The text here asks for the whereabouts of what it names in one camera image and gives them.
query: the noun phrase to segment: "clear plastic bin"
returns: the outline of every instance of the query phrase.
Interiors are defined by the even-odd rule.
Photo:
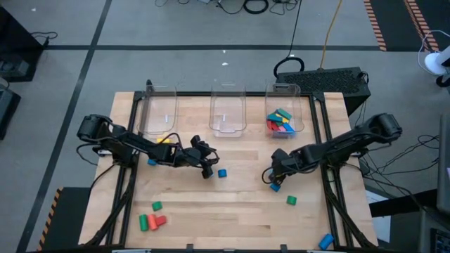
[[[267,118],[272,113],[280,115],[280,113],[278,113],[280,109],[290,115],[289,122],[279,122],[279,125],[272,126],[272,121],[269,121]],[[300,87],[296,84],[267,85],[265,116],[266,134],[273,138],[291,138],[303,130],[304,125],[302,121],[302,108],[300,105]]]
[[[151,139],[165,137],[175,131],[177,113],[176,87],[150,83],[146,87],[138,130]]]
[[[211,89],[210,128],[216,137],[240,137],[247,127],[245,86],[215,84]]]

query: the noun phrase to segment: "black metal frame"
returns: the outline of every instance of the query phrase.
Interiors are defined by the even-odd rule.
[[[134,128],[138,104],[139,104],[139,101],[142,98],[144,98],[144,95],[145,95],[144,91],[135,91],[134,92],[133,104],[131,106],[131,113],[130,113],[130,118],[129,118],[129,123],[128,123],[128,130],[130,130],[130,131],[132,131]],[[211,93],[209,91],[201,91],[201,92],[179,91],[179,92],[177,92],[177,95],[178,96],[211,96]],[[264,92],[247,92],[246,96],[265,96],[265,93]],[[327,138],[327,140],[330,140],[332,138],[330,122],[328,120],[328,112],[326,109],[326,104],[325,104],[325,99],[323,97],[323,94],[318,93],[318,94],[301,95],[301,97],[306,97],[309,99],[309,105],[310,105],[310,110],[311,110],[311,117],[312,117],[312,123],[313,123],[314,135],[315,135],[316,142],[321,143],[321,141],[322,141],[320,127],[319,127],[319,120],[317,117],[316,105],[314,102],[316,99],[319,101],[320,106],[321,106],[323,127],[325,129],[326,138]],[[122,194],[126,170],[127,170],[127,168],[124,168],[124,167],[120,168],[119,176],[117,178],[117,185],[116,185],[116,189],[115,189],[114,202],[112,204],[113,209],[118,206],[118,202],[119,202],[120,196]],[[335,189],[336,189],[337,197],[338,197],[342,207],[344,208],[344,210],[346,210],[345,199],[344,199],[344,194],[342,191],[342,182],[340,180],[339,170],[333,170],[333,171],[334,171],[333,176],[334,176],[334,180],[335,180]],[[135,167],[131,168],[130,177],[132,177],[133,175],[135,176],[136,174],[137,174],[137,163],[136,163]],[[328,168],[325,165],[321,165],[321,175],[322,175],[322,183],[323,183],[324,189],[326,187],[330,187],[330,184],[329,184],[330,182],[328,180]],[[132,200],[133,191],[131,192],[131,197],[129,198],[128,203],[126,204],[126,206],[124,208],[124,214],[123,214],[124,216],[123,216],[123,223],[122,223],[122,227],[121,227],[121,231],[120,231],[119,244],[116,245],[116,246],[122,247],[122,248],[125,246],[125,242],[126,242],[126,238],[127,238],[129,215],[130,215],[130,211],[131,211],[131,204],[133,202],[133,200]],[[335,219],[335,210],[334,210],[332,203],[328,199],[326,199],[326,206],[327,206],[328,219],[329,219],[329,224],[330,224],[330,233],[335,238],[335,240],[333,242],[333,246],[334,246],[334,248],[337,248],[340,246],[340,241],[339,241],[339,235],[338,235],[338,227],[337,227],[336,219]],[[374,249],[354,248],[352,234],[350,233],[347,225],[344,222],[342,222],[342,225],[344,228],[345,239],[346,239],[346,243],[347,243],[345,248],[347,248],[349,250],[349,252],[350,251],[372,252],[374,250]],[[113,223],[112,226],[110,227],[110,230],[108,231],[106,242],[105,242],[106,245],[110,245],[111,247],[115,246],[115,245],[112,245],[114,229],[115,229],[115,223]],[[155,250],[161,251],[161,252],[166,252],[166,251],[169,251],[169,252],[193,252],[193,245],[188,245],[188,247],[186,249],[152,249],[152,251],[155,251]],[[216,251],[223,252],[222,249],[206,249],[205,251],[206,252],[216,252]],[[287,251],[289,251],[289,252],[306,252],[305,250],[288,250],[286,245],[281,245],[281,251],[282,252],[287,252]],[[280,252],[280,251],[279,250],[256,250],[256,251],[254,251],[254,250],[234,250],[234,252]]]

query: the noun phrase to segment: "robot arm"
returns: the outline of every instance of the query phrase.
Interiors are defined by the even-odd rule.
[[[89,115],[84,117],[78,129],[77,136],[80,140],[96,145],[93,151],[109,150],[115,163],[123,167],[131,167],[135,163],[134,151],[138,150],[158,164],[171,167],[193,166],[202,169],[202,176],[208,179],[212,176],[211,166],[218,163],[219,157],[214,148],[200,140],[199,136],[191,139],[191,148],[183,148],[181,141],[178,143],[153,143],[137,134],[127,131],[123,126],[113,124],[113,121],[101,115]],[[211,153],[216,155],[214,159],[207,159]]]
[[[281,185],[286,176],[313,172],[322,162],[328,161],[341,167],[352,153],[368,152],[366,146],[372,143],[387,143],[397,140],[402,133],[394,116],[375,115],[355,129],[321,144],[310,144],[293,150],[289,155],[280,148],[272,158],[272,172],[269,183]]]

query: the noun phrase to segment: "blue cube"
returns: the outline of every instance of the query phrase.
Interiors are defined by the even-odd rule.
[[[157,162],[155,162],[155,161],[152,160],[152,159],[149,159],[149,160],[147,161],[147,164],[152,165],[152,166],[155,166],[155,165],[157,165]]]
[[[219,178],[226,177],[226,169],[220,169],[218,171]]]
[[[278,191],[280,190],[281,186],[277,186],[276,184],[272,183],[272,184],[270,185],[270,188],[271,188],[272,190],[275,190],[276,192],[278,192]]]

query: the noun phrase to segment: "wooden tabletop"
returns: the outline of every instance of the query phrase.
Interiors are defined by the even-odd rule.
[[[333,136],[349,131],[342,94],[325,93],[325,97]],[[132,98],[132,92],[116,93],[110,114],[114,123],[128,124]],[[179,97],[175,131],[185,146],[198,134],[216,148],[221,159],[213,170],[217,175],[218,169],[225,168],[228,176],[205,180],[197,168],[151,167],[146,163],[148,158],[141,155],[126,247],[173,249],[193,243],[196,249],[279,249],[280,244],[287,244],[289,249],[317,249],[322,237],[330,232],[320,169],[288,177],[277,193],[261,180],[275,149],[282,148],[288,153],[315,143],[309,101],[300,100],[304,130],[286,140],[266,136],[264,97],[247,98],[247,128],[240,138],[214,137],[208,126],[209,97]],[[316,108],[325,141],[319,104]],[[100,158],[96,175],[111,162],[111,157]],[[349,163],[358,165],[354,158]],[[89,240],[109,215],[118,171],[114,168],[92,190],[79,243]],[[343,167],[341,179],[349,215],[366,237],[377,244],[361,172]],[[297,197],[295,206],[285,203],[288,195]],[[151,207],[155,201],[161,201],[163,206],[157,212]],[[141,232],[139,214],[153,213],[165,215],[167,224],[156,231]],[[336,219],[341,245],[345,245],[337,212]],[[121,223],[120,216],[113,242],[118,242]]]

